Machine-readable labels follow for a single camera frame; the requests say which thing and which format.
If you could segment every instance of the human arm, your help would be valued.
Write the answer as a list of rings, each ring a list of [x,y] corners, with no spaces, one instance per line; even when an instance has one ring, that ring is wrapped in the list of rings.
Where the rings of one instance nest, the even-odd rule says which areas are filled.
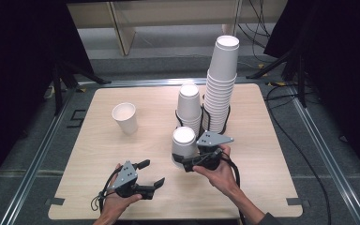
[[[114,175],[112,177],[110,185],[113,184],[116,177],[118,175]],[[95,221],[94,225],[111,225],[114,224],[115,221],[122,215],[122,213],[136,201],[142,198],[141,194],[135,194],[128,198],[122,198],[118,194],[114,193],[113,190],[107,193],[107,197],[104,202],[104,207],[101,212],[100,217]]]
[[[221,144],[219,147],[223,150],[224,157],[227,158],[231,152],[230,146]],[[263,220],[266,220],[266,218],[271,217],[269,214],[267,214],[267,217],[258,207],[256,207],[236,184],[233,177],[233,170],[226,161],[221,160],[214,171],[207,170],[201,166],[194,166],[193,170],[196,173],[206,176],[210,184],[227,196],[252,224],[259,224]]]

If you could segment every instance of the human hand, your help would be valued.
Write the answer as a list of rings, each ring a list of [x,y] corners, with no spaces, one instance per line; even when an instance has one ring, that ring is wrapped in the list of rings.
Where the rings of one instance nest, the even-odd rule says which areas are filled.
[[[221,144],[218,147],[225,153],[222,156],[228,158],[231,152],[230,146]],[[202,166],[194,166],[192,169],[194,172],[206,176],[206,178],[209,179],[210,184],[227,197],[231,197],[235,191],[239,190],[239,186],[236,184],[235,178],[233,177],[233,170],[224,160],[220,161],[218,167],[214,171],[208,170]]]
[[[112,177],[110,186],[115,181],[118,173]],[[113,190],[107,192],[107,197],[104,202],[104,207],[100,217],[95,221],[94,225],[101,224],[114,224],[114,222],[122,215],[122,213],[136,201],[140,200],[143,196],[141,194],[135,194],[128,198],[122,198],[118,194],[114,193]]]

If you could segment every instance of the wooden table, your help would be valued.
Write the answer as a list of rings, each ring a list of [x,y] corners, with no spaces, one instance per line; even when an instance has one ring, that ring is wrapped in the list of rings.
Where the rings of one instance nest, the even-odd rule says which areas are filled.
[[[200,93],[205,86],[200,85]],[[237,208],[207,179],[184,172],[171,159],[174,111],[180,86],[99,89],[91,102],[80,134],[68,160],[55,198],[51,219],[94,219],[90,202],[102,190],[117,163],[151,159],[138,170],[139,185],[152,185],[162,177],[165,184],[154,199],[132,204],[120,219],[238,218]],[[128,136],[111,116],[121,102],[137,108],[139,129]],[[299,217],[301,205],[288,205],[298,198],[270,117],[256,84],[236,84],[226,136],[231,157],[241,175],[241,188],[264,212],[275,217]]]

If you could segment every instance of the black sleeve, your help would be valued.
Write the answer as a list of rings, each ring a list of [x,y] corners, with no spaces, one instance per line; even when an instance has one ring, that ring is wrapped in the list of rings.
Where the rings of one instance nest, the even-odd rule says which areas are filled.
[[[259,225],[281,225],[281,223],[270,213],[266,213]]]

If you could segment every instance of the person's left hand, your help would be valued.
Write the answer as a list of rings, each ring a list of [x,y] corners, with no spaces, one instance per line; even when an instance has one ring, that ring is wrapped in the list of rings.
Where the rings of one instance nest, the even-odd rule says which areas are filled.
[[[115,181],[118,173],[113,176],[110,186]],[[122,198],[118,194],[113,193],[113,190],[107,192],[107,197],[104,202],[103,211],[101,212],[100,217],[95,221],[94,225],[100,224],[114,224],[114,222],[122,215],[122,213],[130,206],[132,203],[140,200],[143,196],[141,194],[135,194],[128,198]]]

